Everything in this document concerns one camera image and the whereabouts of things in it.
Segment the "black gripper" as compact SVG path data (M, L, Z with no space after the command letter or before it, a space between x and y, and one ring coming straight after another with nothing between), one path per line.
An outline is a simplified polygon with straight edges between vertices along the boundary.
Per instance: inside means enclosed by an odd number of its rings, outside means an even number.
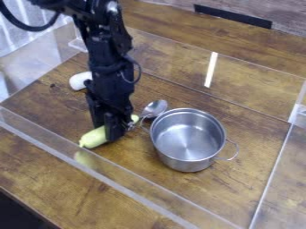
M134 66L130 62L112 65L91 63L92 80L86 83L86 101L94 126L106 126L107 141L116 141L131 129Z

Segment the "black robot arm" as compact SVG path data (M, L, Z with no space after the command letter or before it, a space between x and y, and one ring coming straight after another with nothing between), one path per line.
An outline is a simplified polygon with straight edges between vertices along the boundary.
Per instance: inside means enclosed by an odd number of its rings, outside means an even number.
M95 127L106 128L107 141L123 137L131 127L130 96L134 78L132 48L118 0L29 0L45 10L74 17L88 52L92 78L86 81L86 100Z

